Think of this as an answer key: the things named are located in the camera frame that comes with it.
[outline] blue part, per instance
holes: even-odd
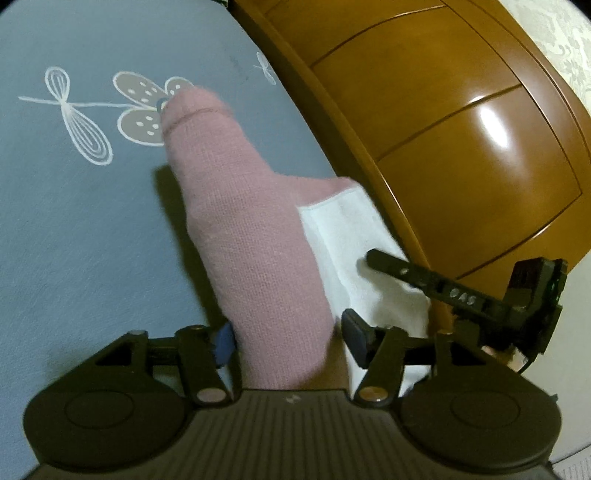
[[[226,322],[220,328],[213,338],[213,356],[216,361],[216,367],[221,368],[227,365],[236,350],[236,339],[234,338],[234,329],[230,322]]]

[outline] silver screw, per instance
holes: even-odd
[[[363,387],[359,391],[359,396],[365,401],[378,403],[388,398],[388,390],[382,387]]]
[[[220,403],[227,397],[221,388],[204,388],[197,392],[197,399],[203,403]]]

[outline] white line drawing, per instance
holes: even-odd
[[[45,85],[55,100],[45,100],[20,96],[25,102],[43,103],[46,105],[59,105],[61,116],[64,119],[66,129],[70,134],[72,143],[80,154],[94,165],[108,165],[113,160],[113,149],[103,131],[86,115],[76,108],[86,106],[112,106],[122,107],[116,103],[68,103],[70,94],[70,77],[60,67],[49,67],[45,71]]]
[[[113,85],[134,105],[123,112],[117,120],[121,135],[139,145],[161,147],[164,145],[160,128],[160,111],[168,98],[183,88],[193,84],[182,77],[170,77],[164,90],[152,80],[135,72],[118,72],[113,77]]]
[[[277,85],[277,82],[273,78],[273,75],[271,75],[273,69],[269,65],[269,61],[267,60],[267,58],[259,51],[256,53],[256,58],[259,61],[260,65],[253,65],[253,67],[256,69],[262,69],[262,72],[265,74],[267,80],[269,80],[269,83],[271,85]]]

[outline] drawer front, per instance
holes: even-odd
[[[283,0],[267,18],[306,65],[312,65],[380,22],[438,7],[443,7],[439,0]]]
[[[378,168],[432,268],[450,277],[531,237],[580,195],[523,87],[453,115]]]
[[[313,71],[377,160],[474,99],[519,84],[494,50],[448,8],[373,27]]]

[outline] black lever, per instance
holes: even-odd
[[[530,362],[545,352],[562,311],[558,300],[568,269],[563,259],[540,257],[517,262],[503,300],[378,249],[370,250],[366,261],[372,269],[453,306],[452,313],[460,319],[477,323],[480,346],[503,351],[513,344]]]

